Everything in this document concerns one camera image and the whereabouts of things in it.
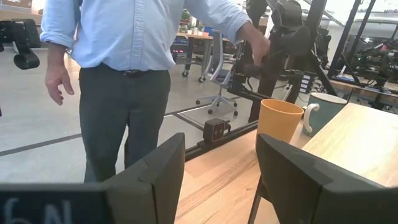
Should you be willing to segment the black aluminium table frame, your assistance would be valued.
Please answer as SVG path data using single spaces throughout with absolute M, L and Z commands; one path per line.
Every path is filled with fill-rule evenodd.
M 257 128 L 258 120 L 248 123 L 240 128 L 234 129 L 229 133 L 225 134 L 220 140 L 214 143 L 206 143 L 204 140 L 197 142 L 196 146 L 188 148 L 185 153 L 185 161 L 188 162 L 198 156 L 201 156 L 207 152 L 210 152 L 217 147 L 220 147 L 232 140 L 235 140 Z

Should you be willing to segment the black hanging robot device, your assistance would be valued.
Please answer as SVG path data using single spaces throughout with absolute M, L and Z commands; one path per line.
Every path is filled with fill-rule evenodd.
M 33 19 L 13 19 L 12 20 L 13 42 L 16 45 L 18 54 L 14 56 L 15 65 L 21 70 L 37 68 L 40 60 L 33 48 L 40 48 L 41 43 L 39 33 Z

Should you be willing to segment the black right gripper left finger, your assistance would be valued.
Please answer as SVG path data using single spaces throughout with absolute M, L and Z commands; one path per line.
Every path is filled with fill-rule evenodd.
M 185 135 L 174 134 L 104 182 L 113 224 L 174 224 L 185 166 Z

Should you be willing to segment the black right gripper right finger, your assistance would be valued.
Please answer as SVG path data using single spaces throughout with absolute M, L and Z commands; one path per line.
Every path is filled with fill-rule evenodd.
M 398 187 L 384 187 L 267 134 L 256 154 L 280 224 L 398 224 Z

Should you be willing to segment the grey office chair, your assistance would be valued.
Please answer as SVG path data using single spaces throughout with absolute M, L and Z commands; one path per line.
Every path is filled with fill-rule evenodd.
M 229 88 L 232 78 L 231 72 L 223 69 L 223 64 L 223 37 L 220 31 L 213 29 L 213 54 L 210 55 L 209 62 L 202 76 L 203 78 L 207 77 L 210 82 L 217 84 L 219 86 L 219 91 L 218 94 L 214 96 L 199 97 L 195 103 L 200 105 L 202 101 L 211 101 L 208 114 L 213 114 L 221 105 L 225 105 L 233 112 L 233 116 L 237 116 L 237 102 L 232 98 L 227 98 L 222 95 L 222 90 L 227 90 Z

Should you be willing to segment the black background robot rig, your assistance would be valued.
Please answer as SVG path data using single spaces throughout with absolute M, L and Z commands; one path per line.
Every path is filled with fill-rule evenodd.
M 398 39 L 359 51 L 353 65 L 357 75 L 370 78 L 368 85 L 381 89 L 387 82 L 398 84 Z

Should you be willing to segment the wooden background desk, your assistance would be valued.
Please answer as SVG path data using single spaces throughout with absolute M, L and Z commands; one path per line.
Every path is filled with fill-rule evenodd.
M 194 40 L 204 41 L 204 52 L 202 60 L 193 58 L 193 46 Z M 201 65 L 201 76 L 198 81 L 203 83 L 206 80 L 205 69 L 209 64 L 211 58 L 211 47 L 213 43 L 213 36 L 195 35 L 195 34 L 184 34 L 178 33 L 174 42 L 170 48 L 172 58 L 177 65 L 184 65 L 184 71 L 182 72 L 183 77 L 187 77 L 190 74 L 190 66 L 193 64 Z

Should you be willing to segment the person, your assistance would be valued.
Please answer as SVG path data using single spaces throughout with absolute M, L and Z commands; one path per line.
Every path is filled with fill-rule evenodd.
M 251 44 L 254 63 L 270 42 L 233 0 L 46 0 L 40 39 L 48 45 L 45 85 L 56 104 L 74 93 L 64 56 L 79 64 L 85 182 L 116 173 L 123 138 L 129 167 L 157 147 L 170 93 L 170 52 L 188 11 L 233 43 Z

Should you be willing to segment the teal mug white inside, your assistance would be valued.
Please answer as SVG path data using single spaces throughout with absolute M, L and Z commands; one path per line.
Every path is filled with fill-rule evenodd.
M 334 95 L 311 93 L 303 114 L 302 132 L 314 137 L 347 103 L 345 99 Z

